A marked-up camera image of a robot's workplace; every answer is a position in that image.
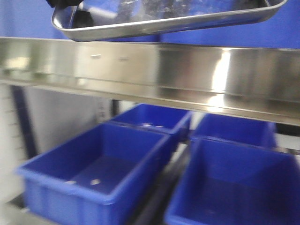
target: blue crate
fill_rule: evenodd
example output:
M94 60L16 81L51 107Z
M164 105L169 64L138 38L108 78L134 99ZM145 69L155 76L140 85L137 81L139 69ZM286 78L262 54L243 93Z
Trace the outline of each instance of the blue crate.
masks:
M276 124L273 122L206 114L190 134L190 141L193 145L208 138L273 148L276 147L275 132Z
M117 115L110 122L138 129L169 134L173 147L165 152L165 164L171 158L172 152L179 142L186 140L191 123L192 112L156 105L138 104L134 108Z
M98 125L18 168L25 203L62 225L122 225L160 172L170 143L168 135Z
M292 155L203 140L165 214L168 225L298 225L300 170Z

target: stainless steel tray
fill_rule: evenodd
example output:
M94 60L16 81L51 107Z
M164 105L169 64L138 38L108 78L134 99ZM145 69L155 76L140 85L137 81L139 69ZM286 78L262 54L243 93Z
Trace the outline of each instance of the stainless steel tray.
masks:
M143 36L246 23L272 17L287 0L84 0L59 3L55 28L75 41Z

